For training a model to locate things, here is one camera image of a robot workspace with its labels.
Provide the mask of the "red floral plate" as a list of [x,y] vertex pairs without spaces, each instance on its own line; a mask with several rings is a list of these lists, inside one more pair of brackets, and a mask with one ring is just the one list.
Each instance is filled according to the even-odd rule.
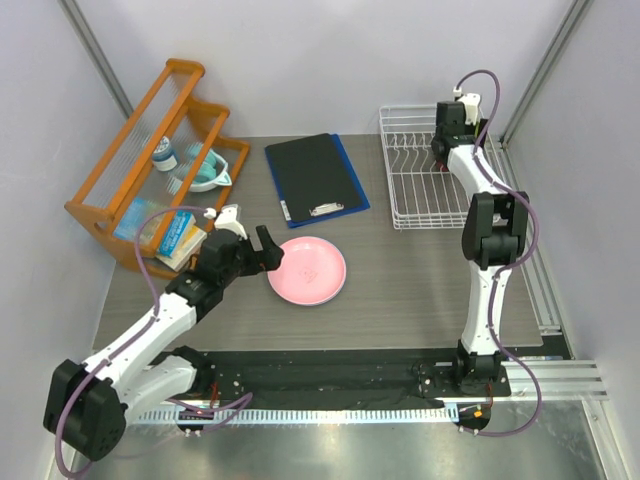
[[449,172],[449,169],[448,169],[447,165],[444,162],[442,162],[440,160],[437,160],[436,164],[437,164],[440,172],[444,172],[444,173],[448,173]]

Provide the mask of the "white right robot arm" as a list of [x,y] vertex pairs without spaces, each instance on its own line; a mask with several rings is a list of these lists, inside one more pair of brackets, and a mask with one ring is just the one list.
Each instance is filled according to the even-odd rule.
[[511,272],[523,254],[528,211],[504,190],[485,158],[478,94],[456,93],[437,104],[431,149],[436,160],[458,180],[469,200],[461,248],[471,272],[465,328],[450,366],[429,374],[445,396],[510,394],[500,350],[500,323]]

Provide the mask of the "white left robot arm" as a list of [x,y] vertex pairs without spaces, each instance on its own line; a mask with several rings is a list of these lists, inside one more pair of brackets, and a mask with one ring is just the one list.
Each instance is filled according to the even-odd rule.
[[236,227],[214,230],[195,265],[166,286],[157,303],[109,346],[53,372],[43,424],[54,434],[56,454],[69,445],[88,460],[107,456],[127,425],[156,404],[187,394],[205,397],[213,385],[212,362],[183,346],[152,360],[191,330],[223,300],[231,283],[277,270],[284,256],[264,225],[256,228],[261,248]]

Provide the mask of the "orange wooden shelf rack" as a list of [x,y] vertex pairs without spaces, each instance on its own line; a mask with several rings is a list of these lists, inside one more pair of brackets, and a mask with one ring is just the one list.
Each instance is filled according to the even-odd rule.
[[[198,98],[196,86],[204,74],[205,68],[198,62],[167,60],[79,190],[65,204],[67,212],[128,270],[138,271],[136,258],[142,256],[152,275],[164,279],[174,275],[156,259],[170,217],[155,223],[152,238],[139,245],[117,237],[116,230],[135,199],[161,208],[185,204],[195,197],[189,184],[210,151],[224,154],[233,180],[248,157],[249,143],[224,133],[229,108]],[[180,185],[152,163],[153,151],[160,143],[170,144],[178,162],[189,167]]]

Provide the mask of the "blue white book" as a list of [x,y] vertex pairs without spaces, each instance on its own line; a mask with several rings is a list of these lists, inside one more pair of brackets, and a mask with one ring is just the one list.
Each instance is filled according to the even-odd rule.
[[190,212],[175,214],[156,250],[155,257],[173,271],[181,270],[206,239],[207,233],[196,225]]

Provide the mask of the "blue black clipboard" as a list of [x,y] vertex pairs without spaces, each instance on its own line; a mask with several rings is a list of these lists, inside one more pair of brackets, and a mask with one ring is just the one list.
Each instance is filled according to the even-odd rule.
[[268,145],[264,151],[290,228],[370,208],[338,135],[303,137]]

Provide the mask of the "white bowl with teal items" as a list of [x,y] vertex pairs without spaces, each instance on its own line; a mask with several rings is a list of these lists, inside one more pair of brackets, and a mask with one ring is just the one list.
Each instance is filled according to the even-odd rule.
[[[202,147],[202,143],[193,143],[186,148],[184,151],[186,161],[178,164],[170,171],[167,183],[167,192],[169,194],[176,194],[181,188]],[[213,149],[209,149],[194,180],[191,182],[189,191],[191,193],[205,193],[218,187],[229,187],[232,184],[228,162]]]

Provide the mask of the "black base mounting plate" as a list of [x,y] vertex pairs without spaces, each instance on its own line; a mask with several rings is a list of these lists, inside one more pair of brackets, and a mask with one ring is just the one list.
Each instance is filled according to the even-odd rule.
[[453,349],[207,351],[208,379],[181,399],[227,404],[250,393],[253,409],[393,410],[434,408],[459,398],[482,402],[511,393],[508,375],[454,381]]

